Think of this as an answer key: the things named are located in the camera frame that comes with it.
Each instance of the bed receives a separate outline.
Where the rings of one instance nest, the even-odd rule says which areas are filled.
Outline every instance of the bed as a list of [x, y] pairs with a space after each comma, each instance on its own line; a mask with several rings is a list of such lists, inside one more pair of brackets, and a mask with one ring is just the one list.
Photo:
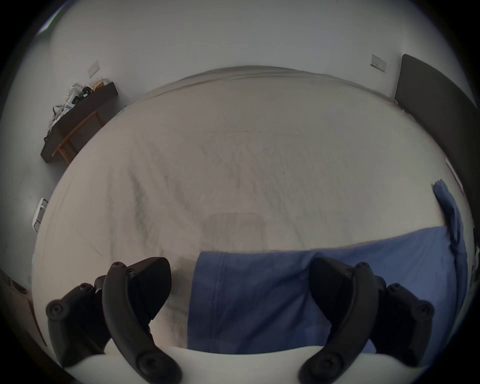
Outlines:
[[239, 67], [166, 85], [127, 106], [58, 183], [37, 237], [33, 297], [45, 307], [114, 261], [163, 256], [172, 292], [150, 323], [160, 347], [187, 347], [202, 251], [347, 247], [445, 225], [444, 180], [473, 221], [445, 154], [392, 100], [308, 72]]

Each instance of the light switch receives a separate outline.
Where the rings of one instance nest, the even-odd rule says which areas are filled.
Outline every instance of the light switch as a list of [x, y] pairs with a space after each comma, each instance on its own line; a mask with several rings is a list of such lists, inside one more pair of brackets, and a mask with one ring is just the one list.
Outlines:
[[385, 72], [385, 70], [387, 69], [387, 62], [375, 55], [372, 55], [372, 62], [370, 63], [370, 65], [378, 68], [383, 72]]
[[88, 76], [92, 77], [95, 72], [97, 72], [100, 69], [100, 66], [98, 65], [98, 60], [95, 61], [90, 68], [88, 68]]

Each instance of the white wall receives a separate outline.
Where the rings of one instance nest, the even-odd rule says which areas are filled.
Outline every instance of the white wall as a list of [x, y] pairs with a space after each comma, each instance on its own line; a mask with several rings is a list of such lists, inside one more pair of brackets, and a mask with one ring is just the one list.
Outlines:
[[[447, 41], [413, 4], [381, 0], [78, 0], [52, 32], [55, 75], [65, 88], [115, 81], [127, 104], [199, 72], [273, 65], [327, 73], [388, 97], [402, 54], [425, 61], [473, 100]], [[371, 54], [387, 61], [370, 66]]]
[[46, 164], [40, 157], [59, 96], [49, 40], [41, 36], [21, 64], [0, 120], [0, 268], [27, 288], [36, 241], [33, 215], [66, 169], [63, 161]]

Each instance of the clutter on shelf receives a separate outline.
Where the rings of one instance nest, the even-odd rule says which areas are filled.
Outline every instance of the clutter on shelf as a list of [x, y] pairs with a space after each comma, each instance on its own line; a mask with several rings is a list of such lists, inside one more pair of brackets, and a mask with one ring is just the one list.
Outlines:
[[53, 110], [53, 117], [50, 120], [50, 123], [48, 124], [48, 132], [46, 137], [44, 138], [44, 141], [47, 140], [48, 135], [51, 132], [52, 127], [55, 125], [55, 123], [60, 120], [60, 118], [67, 113], [69, 110], [75, 107], [80, 101], [82, 101], [84, 98], [88, 97], [90, 94], [92, 94], [94, 91], [98, 90], [99, 88], [103, 87], [104, 85], [107, 85], [109, 81], [107, 79], [102, 79], [94, 84], [92, 88], [90, 88], [87, 85], [82, 85], [80, 83], [75, 83], [70, 87], [68, 90], [68, 95], [65, 98], [65, 102], [63, 104], [55, 105], [52, 110]]

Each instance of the dark headboard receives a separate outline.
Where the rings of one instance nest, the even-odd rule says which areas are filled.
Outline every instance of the dark headboard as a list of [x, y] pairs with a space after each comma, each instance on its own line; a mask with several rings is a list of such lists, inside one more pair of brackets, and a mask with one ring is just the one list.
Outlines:
[[470, 99], [435, 68], [403, 55], [395, 100], [445, 152], [480, 227], [480, 114]]

